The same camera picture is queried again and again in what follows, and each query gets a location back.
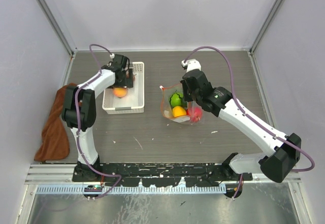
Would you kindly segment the peach fruit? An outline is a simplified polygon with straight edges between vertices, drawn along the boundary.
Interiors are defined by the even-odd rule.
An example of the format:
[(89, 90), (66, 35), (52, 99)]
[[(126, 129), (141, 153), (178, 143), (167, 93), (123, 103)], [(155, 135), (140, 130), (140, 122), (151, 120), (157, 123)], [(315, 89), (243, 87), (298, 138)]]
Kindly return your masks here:
[(128, 89), (127, 88), (114, 88), (113, 89), (113, 94), (117, 98), (123, 98), (127, 95)]

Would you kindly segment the green striped ball fruit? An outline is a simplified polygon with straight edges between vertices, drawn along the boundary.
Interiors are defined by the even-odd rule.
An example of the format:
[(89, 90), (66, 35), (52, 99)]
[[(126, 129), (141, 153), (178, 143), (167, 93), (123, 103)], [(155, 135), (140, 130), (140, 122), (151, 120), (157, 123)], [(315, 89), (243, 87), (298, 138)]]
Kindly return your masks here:
[(183, 94), (179, 92), (175, 92), (170, 96), (169, 103), (172, 108), (176, 106), (182, 106), (182, 98)]

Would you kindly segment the red apple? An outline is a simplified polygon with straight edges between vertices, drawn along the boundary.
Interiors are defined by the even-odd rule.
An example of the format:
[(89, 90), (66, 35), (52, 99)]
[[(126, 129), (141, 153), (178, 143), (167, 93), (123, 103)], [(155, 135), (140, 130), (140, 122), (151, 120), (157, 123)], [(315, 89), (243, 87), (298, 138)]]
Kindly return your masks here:
[(187, 115), (190, 118), (190, 122), (196, 123), (201, 120), (203, 112), (202, 109), (199, 107), (192, 107), (187, 109)]

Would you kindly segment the clear orange zip bag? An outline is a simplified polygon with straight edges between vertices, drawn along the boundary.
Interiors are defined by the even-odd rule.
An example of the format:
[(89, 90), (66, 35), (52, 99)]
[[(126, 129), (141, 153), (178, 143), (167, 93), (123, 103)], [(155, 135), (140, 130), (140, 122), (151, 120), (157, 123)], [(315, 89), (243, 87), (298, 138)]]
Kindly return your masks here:
[[(182, 124), (196, 124), (196, 123), (199, 123), (199, 122), (196, 122), (196, 123), (192, 123), (190, 122), (190, 118), (188, 115), (185, 115), (185, 116), (180, 116), (180, 117), (174, 117), (173, 114), (172, 114), (172, 107), (169, 103), (169, 99), (170, 99), (170, 96), (175, 93), (175, 92), (179, 92), (179, 93), (182, 93), (183, 94), (183, 89), (182, 89), (182, 85), (179, 83), (179, 84), (176, 84), (176, 85), (173, 85), (173, 86), (170, 86), (170, 87), (163, 87), (162, 85), (159, 87), (162, 91), (162, 100), (161, 100), (161, 103), (160, 103), (160, 111), (161, 111), (161, 114), (164, 118), (167, 118), (173, 122), (176, 122), (176, 123), (182, 123)], [(184, 100), (184, 98), (182, 98), (182, 107), (186, 110), (187, 112), (187, 109), (189, 108), (192, 108), (192, 107), (199, 107), (195, 102), (186, 102)]]

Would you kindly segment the yellow lemon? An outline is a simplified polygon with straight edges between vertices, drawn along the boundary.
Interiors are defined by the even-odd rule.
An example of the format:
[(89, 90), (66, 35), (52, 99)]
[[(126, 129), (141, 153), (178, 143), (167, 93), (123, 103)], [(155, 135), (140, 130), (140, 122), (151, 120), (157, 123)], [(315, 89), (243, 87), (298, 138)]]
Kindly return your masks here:
[(175, 106), (172, 109), (172, 114), (173, 114), (174, 117), (180, 117), (180, 116), (187, 115), (187, 112), (186, 112), (186, 110), (183, 107), (181, 107), (181, 106)]

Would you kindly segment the brown kiwi fruit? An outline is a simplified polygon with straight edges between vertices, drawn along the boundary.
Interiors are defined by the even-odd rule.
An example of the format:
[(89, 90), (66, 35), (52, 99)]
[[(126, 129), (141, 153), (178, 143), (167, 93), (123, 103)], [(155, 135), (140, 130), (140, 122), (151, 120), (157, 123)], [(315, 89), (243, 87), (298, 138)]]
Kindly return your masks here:
[(127, 80), (135, 81), (135, 75), (133, 75), (129, 72), (126, 73), (126, 78), (127, 78)]

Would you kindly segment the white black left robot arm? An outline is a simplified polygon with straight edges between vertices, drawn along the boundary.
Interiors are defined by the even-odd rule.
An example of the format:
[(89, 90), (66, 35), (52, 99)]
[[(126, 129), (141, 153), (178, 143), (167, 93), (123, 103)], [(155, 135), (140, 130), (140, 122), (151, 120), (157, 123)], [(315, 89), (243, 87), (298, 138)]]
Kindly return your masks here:
[(94, 145), (93, 125), (96, 120), (96, 98), (107, 88), (132, 88), (133, 72), (128, 57), (112, 54), (112, 61), (100, 67), (87, 81), (66, 88), (62, 120), (74, 135), (77, 165), (84, 169), (89, 181), (97, 181), (102, 175), (99, 154)]

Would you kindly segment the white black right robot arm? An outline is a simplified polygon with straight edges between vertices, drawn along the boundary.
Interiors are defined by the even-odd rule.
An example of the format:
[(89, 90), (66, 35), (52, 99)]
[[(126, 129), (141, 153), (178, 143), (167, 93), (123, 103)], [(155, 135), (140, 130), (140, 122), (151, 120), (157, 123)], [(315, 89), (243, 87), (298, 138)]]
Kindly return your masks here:
[(224, 87), (212, 87), (204, 72), (194, 69), (182, 77), (185, 100), (195, 102), (204, 111), (230, 123), (261, 150), (261, 154), (233, 153), (222, 168), (228, 180), (242, 173), (263, 173), (270, 180), (281, 183), (300, 159), (301, 138), (286, 135), (271, 127), (235, 101)]

